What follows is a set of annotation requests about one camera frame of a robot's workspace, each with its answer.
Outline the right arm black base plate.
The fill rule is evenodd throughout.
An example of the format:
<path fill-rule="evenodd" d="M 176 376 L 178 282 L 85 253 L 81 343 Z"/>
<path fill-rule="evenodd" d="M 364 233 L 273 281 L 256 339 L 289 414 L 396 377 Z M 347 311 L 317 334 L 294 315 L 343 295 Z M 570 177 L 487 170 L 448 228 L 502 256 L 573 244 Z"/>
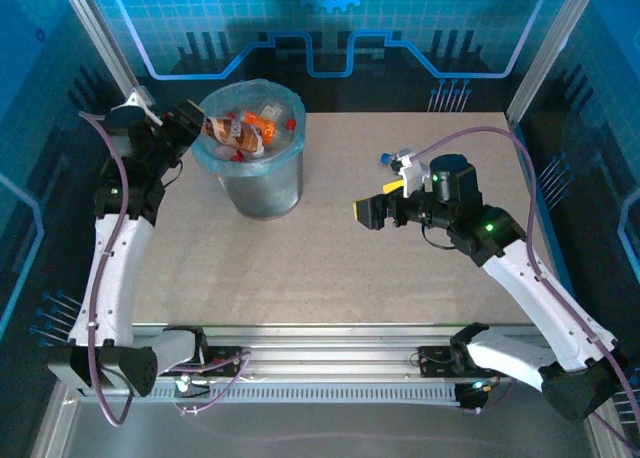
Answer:
<path fill-rule="evenodd" d="M 448 346 L 420 346 L 409 358 L 422 378 L 501 378 L 503 374 L 484 368 L 470 368 L 454 360 Z"/>

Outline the black connector box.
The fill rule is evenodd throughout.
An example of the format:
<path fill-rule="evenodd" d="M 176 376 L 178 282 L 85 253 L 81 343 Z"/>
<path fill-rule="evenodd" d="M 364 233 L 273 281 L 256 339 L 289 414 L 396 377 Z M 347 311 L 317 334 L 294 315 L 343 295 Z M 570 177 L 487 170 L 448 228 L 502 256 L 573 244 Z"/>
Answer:
<path fill-rule="evenodd" d="M 476 412 L 486 405 L 491 390 L 492 386 L 484 382 L 456 383 L 455 400 L 463 410 Z"/>

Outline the blue plastic bin liner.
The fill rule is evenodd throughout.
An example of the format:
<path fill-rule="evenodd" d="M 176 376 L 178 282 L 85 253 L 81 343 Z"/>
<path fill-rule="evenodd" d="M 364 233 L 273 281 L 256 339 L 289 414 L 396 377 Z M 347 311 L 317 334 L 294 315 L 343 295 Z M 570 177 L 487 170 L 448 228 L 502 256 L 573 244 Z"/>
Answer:
<path fill-rule="evenodd" d="M 219 142 L 202 132 L 192 146 L 194 157 L 205 169 L 220 177 L 258 177 L 269 174 L 294 158 L 304 148 L 306 112 L 300 97 L 289 88 L 265 79 L 254 79 L 224 86 L 204 98 L 200 108 L 204 116 L 229 118 L 228 112 L 234 112 L 239 121 L 243 121 L 245 111 L 258 114 L 258 106 L 264 99 L 275 99 L 290 108 L 290 115 L 276 124 L 277 131 L 273 142 L 264 146 L 261 156 L 241 152 L 244 162 L 222 161 L 214 156 Z M 288 119 L 295 119 L 296 128 L 285 128 Z"/>

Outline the orange label bottle gold cap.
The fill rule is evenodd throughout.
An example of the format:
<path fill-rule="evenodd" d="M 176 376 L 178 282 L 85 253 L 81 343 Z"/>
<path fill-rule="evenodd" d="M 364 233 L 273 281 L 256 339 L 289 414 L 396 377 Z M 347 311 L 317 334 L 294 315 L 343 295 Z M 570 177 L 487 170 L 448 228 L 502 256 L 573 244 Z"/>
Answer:
<path fill-rule="evenodd" d="M 255 126 L 261 132 L 264 146 L 272 144 L 277 131 L 275 122 L 251 111 L 244 112 L 243 121 Z"/>

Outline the grey metal shelf panel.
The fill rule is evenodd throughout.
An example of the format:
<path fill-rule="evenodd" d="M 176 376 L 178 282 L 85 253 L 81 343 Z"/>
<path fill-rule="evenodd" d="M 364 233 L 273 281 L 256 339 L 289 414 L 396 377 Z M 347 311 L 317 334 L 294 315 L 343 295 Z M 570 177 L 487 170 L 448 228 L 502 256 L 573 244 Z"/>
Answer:
<path fill-rule="evenodd" d="M 140 401 L 119 427 L 55 387 L 28 458 L 635 458 L 595 419 L 570 424 L 522 385 L 480 414 L 422 404 Z"/>

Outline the long aluminium base rail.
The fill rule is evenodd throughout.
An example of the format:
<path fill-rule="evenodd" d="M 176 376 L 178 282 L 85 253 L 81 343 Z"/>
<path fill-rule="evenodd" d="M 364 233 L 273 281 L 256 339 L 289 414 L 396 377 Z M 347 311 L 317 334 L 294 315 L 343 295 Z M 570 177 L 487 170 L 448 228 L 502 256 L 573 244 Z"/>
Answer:
<path fill-rule="evenodd" d="M 451 327 L 418 325 L 136 326 L 129 344 L 109 338 L 96 353 L 123 363 L 127 374 L 151 383 L 190 361 L 205 346 L 239 346 L 246 380 L 397 381 L 417 379 L 409 363 L 420 346 L 448 346 Z"/>

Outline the grey plastic waste bin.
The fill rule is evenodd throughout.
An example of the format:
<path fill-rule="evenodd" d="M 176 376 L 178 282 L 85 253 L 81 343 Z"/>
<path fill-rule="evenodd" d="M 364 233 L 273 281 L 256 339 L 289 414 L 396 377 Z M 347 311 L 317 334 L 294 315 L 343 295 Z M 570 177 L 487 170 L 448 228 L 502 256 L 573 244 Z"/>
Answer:
<path fill-rule="evenodd" d="M 277 170 L 258 177 L 220 177 L 230 201 L 243 215 L 253 219 L 274 219 L 286 215 L 299 202 L 303 192 L 303 150 Z"/>

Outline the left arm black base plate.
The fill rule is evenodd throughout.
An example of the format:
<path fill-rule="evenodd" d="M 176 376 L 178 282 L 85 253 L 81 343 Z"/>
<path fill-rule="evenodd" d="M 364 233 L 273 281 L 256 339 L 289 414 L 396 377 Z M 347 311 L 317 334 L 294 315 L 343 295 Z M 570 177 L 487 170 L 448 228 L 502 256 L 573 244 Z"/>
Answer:
<path fill-rule="evenodd" d="M 205 346 L 190 361 L 178 364 L 165 375 L 196 374 L 232 377 L 244 363 L 245 350 L 239 346 Z"/>

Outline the aluminium frame post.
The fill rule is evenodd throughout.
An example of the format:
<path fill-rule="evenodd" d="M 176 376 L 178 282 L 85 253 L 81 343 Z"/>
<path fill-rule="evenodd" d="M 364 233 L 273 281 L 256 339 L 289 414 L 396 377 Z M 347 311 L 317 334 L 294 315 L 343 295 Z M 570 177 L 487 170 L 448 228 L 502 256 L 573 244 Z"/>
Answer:
<path fill-rule="evenodd" d="M 565 0 L 505 113 L 510 130 L 526 114 L 590 0 Z"/>
<path fill-rule="evenodd" d="M 141 86 L 111 33 L 95 0 L 68 0 L 94 47 L 126 99 L 130 90 Z"/>

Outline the brown label drink bottle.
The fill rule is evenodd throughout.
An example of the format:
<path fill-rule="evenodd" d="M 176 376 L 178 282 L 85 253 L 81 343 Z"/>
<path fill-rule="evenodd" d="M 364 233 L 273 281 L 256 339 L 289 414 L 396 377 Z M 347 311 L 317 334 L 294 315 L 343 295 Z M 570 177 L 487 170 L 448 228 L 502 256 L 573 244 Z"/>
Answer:
<path fill-rule="evenodd" d="M 241 152 L 261 156 L 265 151 L 261 130 L 237 119 L 206 116 L 202 132 L 221 145 Z"/>

